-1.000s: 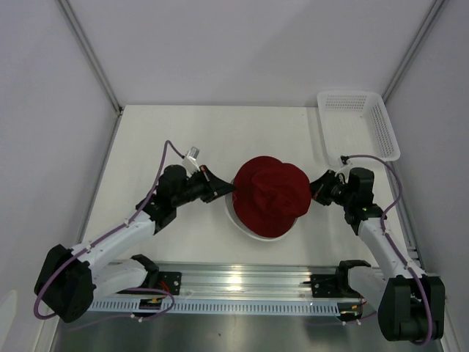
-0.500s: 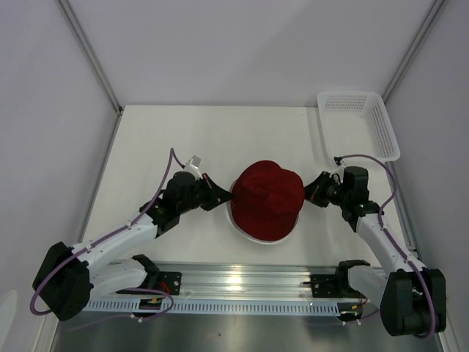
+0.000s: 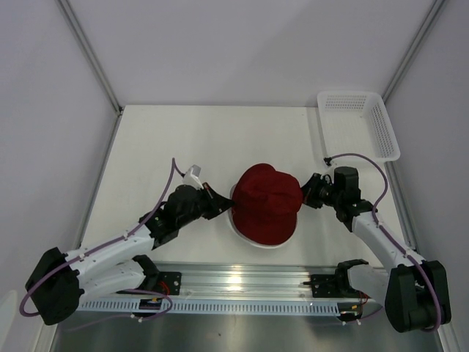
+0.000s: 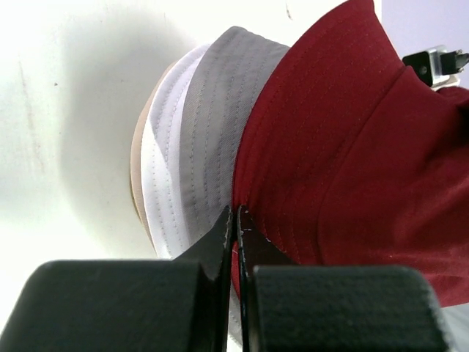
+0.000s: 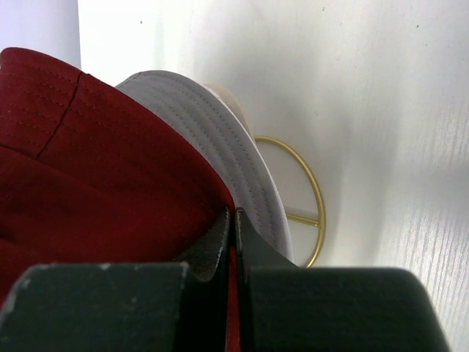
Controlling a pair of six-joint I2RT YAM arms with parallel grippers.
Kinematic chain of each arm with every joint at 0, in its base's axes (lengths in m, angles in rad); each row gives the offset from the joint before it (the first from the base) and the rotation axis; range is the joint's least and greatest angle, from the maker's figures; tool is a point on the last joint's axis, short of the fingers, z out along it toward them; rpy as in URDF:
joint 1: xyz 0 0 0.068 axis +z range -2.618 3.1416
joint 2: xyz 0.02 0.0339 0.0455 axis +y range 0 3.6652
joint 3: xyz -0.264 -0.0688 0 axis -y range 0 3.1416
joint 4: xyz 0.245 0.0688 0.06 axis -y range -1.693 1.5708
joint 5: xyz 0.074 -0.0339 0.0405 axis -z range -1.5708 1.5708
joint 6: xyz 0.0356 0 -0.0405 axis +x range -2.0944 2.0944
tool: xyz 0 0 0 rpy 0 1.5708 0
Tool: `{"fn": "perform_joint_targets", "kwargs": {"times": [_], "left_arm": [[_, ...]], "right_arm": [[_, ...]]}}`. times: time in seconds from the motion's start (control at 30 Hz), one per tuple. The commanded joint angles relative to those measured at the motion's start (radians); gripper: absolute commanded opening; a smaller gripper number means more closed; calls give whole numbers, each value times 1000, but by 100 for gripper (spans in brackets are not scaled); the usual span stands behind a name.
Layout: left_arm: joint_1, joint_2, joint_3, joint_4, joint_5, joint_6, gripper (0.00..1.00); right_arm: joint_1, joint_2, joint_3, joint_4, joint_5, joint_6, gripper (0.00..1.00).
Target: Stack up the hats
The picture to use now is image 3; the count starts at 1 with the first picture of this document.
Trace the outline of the red bucket hat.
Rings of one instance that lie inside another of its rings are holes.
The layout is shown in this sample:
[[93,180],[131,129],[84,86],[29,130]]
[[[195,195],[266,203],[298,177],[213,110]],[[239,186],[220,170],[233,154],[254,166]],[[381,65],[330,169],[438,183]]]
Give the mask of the red bucket hat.
[[295,232],[303,193],[298,180],[269,164],[247,169],[232,193],[232,221],[247,240],[279,246]]

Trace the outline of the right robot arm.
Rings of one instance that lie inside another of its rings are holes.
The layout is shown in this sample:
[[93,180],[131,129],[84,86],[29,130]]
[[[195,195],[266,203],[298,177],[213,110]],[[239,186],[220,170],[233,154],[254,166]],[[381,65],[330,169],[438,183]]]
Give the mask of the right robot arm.
[[434,331],[451,322],[446,269],[428,261],[397,239],[377,216],[377,207],[361,196],[358,170],[335,168],[333,175],[315,173],[301,188],[304,205],[329,206],[350,233],[372,250],[384,267],[373,269],[365,260],[349,260],[336,266],[334,287],[342,296],[358,291],[385,310],[397,332]]

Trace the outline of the white bucket hat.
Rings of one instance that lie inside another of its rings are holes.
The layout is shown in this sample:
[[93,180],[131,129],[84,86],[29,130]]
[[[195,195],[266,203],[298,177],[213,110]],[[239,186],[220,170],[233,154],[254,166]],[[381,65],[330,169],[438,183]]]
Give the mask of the white bucket hat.
[[267,190],[237,183],[232,187],[232,200],[230,222],[251,245],[274,249],[294,235],[301,206],[298,187]]

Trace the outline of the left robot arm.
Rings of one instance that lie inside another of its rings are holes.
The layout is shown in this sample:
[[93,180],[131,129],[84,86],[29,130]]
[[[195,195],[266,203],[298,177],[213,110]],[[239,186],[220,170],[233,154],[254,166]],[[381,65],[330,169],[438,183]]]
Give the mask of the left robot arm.
[[179,231],[198,220],[211,220],[234,202],[217,194],[207,183],[201,188],[181,185],[162,195],[157,205],[120,235],[95,245],[61,252],[46,251],[26,281],[20,314],[28,316],[26,302],[36,307],[47,326],[70,317],[81,304],[124,291],[151,293],[159,271],[148,253],[174,240]]

